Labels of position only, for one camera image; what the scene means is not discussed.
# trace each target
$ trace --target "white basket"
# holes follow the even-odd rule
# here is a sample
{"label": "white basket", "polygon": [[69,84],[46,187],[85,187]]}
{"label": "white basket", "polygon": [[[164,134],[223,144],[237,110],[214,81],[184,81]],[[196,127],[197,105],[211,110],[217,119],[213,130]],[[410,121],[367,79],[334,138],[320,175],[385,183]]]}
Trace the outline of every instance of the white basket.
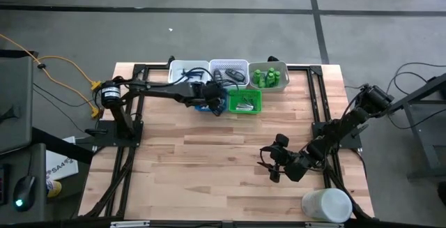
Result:
{"label": "white basket", "polygon": [[[209,62],[207,61],[182,61],[182,60],[175,60],[170,63],[169,68],[169,83],[175,82],[176,80],[180,79],[183,75],[183,69],[185,72],[193,69],[193,68],[205,68],[206,70],[209,69]],[[188,80],[188,82],[207,82],[210,77],[209,74],[204,70],[197,70],[197,71],[203,71],[203,76],[201,77],[192,77]]]}
{"label": "white basket", "polygon": [[[246,86],[249,84],[249,73],[248,73],[248,62],[246,60],[240,59],[214,59],[211,60],[209,71],[211,74],[214,74],[214,70],[220,70],[223,79],[232,80],[224,71],[226,69],[233,69],[242,73],[245,76],[245,83],[239,84],[239,89],[246,89]],[[227,87],[228,89],[235,89],[236,85],[231,85]]]}

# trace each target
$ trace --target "gray concrete floor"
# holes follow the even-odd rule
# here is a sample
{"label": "gray concrete floor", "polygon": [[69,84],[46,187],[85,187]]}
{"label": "gray concrete floor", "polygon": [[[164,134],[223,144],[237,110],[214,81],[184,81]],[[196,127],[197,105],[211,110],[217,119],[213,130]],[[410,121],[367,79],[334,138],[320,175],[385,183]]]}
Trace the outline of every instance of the gray concrete floor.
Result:
{"label": "gray concrete floor", "polygon": [[[84,6],[147,6],[184,8],[299,8],[309,0],[0,0],[8,3]],[[446,0],[318,0],[321,9],[446,10]],[[396,69],[410,61],[446,64],[446,17],[322,16],[330,63],[340,64],[347,85],[365,82],[386,87]],[[118,61],[177,59],[247,59],[265,61],[275,55],[288,63],[321,63],[311,15],[232,15],[175,13],[62,13],[0,10],[0,32],[40,55],[75,60],[94,79],[111,77]],[[0,40],[0,49],[15,49]],[[89,84],[63,61],[47,61],[51,74],[89,95]],[[413,66],[406,70],[425,78],[446,68]],[[35,82],[76,104],[75,94],[49,82],[39,70]],[[401,76],[403,89],[422,85]],[[401,98],[402,93],[390,92]],[[348,90],[352,98],[356,91]],[[91,128],[87,106],[60,107],[80,128]],[[34,125],[59,137],[85,136],[67,118],[34,95]],[[47,125],[41,121],[47,119]],[[400,126],[408,125],[397,114]],[[362,134],[369,189],[376,217],[386,221],[446,226],[446,207],[436,195],[436,181],[409,182],[406,174],[424,166],[420,148],[409,130],[387,119],[371,121]],[[76,196],[67,198],[75,202]]]}

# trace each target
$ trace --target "wooden tabletop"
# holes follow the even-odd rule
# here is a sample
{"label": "wooden tabletop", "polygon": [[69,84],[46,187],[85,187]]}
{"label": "wooden tabletop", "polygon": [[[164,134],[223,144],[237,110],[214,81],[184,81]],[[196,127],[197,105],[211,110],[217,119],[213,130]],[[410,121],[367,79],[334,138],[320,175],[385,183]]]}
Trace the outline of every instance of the wooden tabletop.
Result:
{"label": "wooden tabletop", "polygon": [[[133,65],[117,63],[114,77],[131,78]],[[339,118],[348,104],[341,69],[322,68],[331,115]],[[167,82],[167,71],[152,70],[149,80]],[[307,76],[291,71],[285,92],[262,96],[260,114],[220,117],[174,100],[145,98],[143,140],[134,160],[125,219],[311,220],[300,201],[306,192],[323,188],[322,175],[308,171],[298,183],[286,176],[273,183],[256,163],[259,149],[272,144],[277,133],[289,137],[292,151],[312,139]],[[112,119],[109,112],[105,119]],[[108,147],[93,158],[80,215],[90,211],[109,186],[115,155],[116,148]],[[373,215],[362,163],[352,151],[340,150],[339,157],[347,189]]]}

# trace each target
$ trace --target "green plastic bin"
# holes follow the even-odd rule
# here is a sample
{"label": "green plastic bin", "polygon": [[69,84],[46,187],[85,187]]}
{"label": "green plastic bin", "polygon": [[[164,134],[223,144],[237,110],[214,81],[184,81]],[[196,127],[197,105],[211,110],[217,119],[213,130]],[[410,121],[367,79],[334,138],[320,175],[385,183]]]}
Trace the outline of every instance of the green plastic bin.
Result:
{"label": "green plastic bin", "polygon": [[[237,110],[237,104],[246,103],[246,100],[254,104],[254,110]],[[260,113],[262,111],[262,91],[248,89],[229,91],[229,111],[236,114]]]}

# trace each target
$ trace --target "green bottle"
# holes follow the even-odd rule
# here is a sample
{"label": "green bottle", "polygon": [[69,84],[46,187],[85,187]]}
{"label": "green bottle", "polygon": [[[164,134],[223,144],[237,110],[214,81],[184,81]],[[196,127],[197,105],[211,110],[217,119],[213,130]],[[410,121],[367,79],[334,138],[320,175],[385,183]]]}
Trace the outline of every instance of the green bottle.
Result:
{"label": "green bottle", "polygon": [[269,68],[268,69],[268,74],[270,74],[270,73],[274,74],[274,68]]}
{"label": "green bottle", "polygon": [[254,71],[254,75],[252,76],[252,82],[253,82],[254,84],[259,84],[259,81],[260,81],[260,74],[261,74],[260,70],[255,70],[255,71]]}
{"label": "green bottle", "polygon": [[268,73],[268,76],[266,77],[266,87],[272,88],[274,86],[275,79],[273,73]]}
{"label": "green bottle", "polygon": [[280,71],[274,72],[274,85],[278,86],[280,83]]}
{"label": "green bottle", "polygon": [[260,74],[260,80],[259,80],[259,88],[263,89],[266,87],[266,83],[265,83],[265,74],[261,73]]}

